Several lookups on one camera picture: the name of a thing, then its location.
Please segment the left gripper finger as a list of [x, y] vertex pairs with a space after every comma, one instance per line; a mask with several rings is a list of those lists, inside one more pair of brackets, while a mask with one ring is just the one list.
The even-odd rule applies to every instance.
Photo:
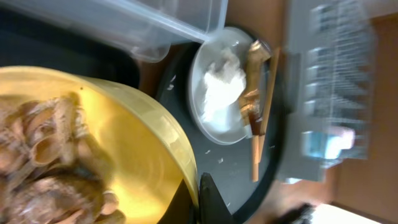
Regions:
[[199, 211], [202, 224], [235, 224], [211, 174], [207, 172], [200, 179]]

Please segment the yellow bowl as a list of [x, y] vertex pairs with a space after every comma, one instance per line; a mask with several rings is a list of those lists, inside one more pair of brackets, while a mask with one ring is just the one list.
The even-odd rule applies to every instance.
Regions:
[[128, 223], [170, 222], [198, 209], [197, 167], [177, 120], [147, 94], [116, 82], [41, 67], [1, 69], [1, 95], [16, 103], [73, 95], [111, 161], [108, 186]]

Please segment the white napkin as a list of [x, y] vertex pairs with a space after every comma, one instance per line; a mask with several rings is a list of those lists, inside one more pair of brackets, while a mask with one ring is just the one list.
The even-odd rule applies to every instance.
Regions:
[[221, 51], [221, 58], [212, 62], [203, 77], [205, 95], [202, 103], [202, 119], [215, 117], [218, 110], [227, 108], [238, 100], [246, 88], [246, 73], [239, 58], [230, 48]]

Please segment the grey plate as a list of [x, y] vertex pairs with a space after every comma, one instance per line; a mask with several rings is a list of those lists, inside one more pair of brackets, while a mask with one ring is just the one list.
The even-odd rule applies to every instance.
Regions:
[[246, 138], [238, 100], [227, 108], [218, 110], [211, 121], [202, 119], [202, 103], [205, 95], [203, 83], [208, 66], [221, 58], [221, 51], [230, 48], [239, 58], [244, 70], [246, 54], [255, 37], [237, 27], [225, 27], [204, 42], [195, 54], [188, 75], [188, 102], [190, 114], [199, 130], [210, 141], [231, 145]]

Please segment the pink cup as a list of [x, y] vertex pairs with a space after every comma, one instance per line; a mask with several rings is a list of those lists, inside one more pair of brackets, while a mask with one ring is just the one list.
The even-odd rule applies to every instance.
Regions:
[[356, 133], [355, 130], [347, 127], [336, 127], [338, 136], [340, 137], [338, 146], [340, 149], [351, 149], [354, 146]]

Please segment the gold foil wrapper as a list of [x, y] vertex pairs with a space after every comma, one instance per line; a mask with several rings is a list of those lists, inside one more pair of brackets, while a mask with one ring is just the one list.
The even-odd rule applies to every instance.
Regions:
[[270, 58], [271, 53], [260, 40], [254, 41], [246, 54], [246, 87], [238, 98], [246, 138], [252, 138], [259, 132], [257, 122], [261, 117], [260, 82], [264, 73], [263, 66]]

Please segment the food scraps with rice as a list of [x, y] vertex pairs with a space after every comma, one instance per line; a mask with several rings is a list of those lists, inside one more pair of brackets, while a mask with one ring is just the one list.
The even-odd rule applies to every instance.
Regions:
[[76, 98], [1, 98], [2, 223], [125, 223], [110, 178]]

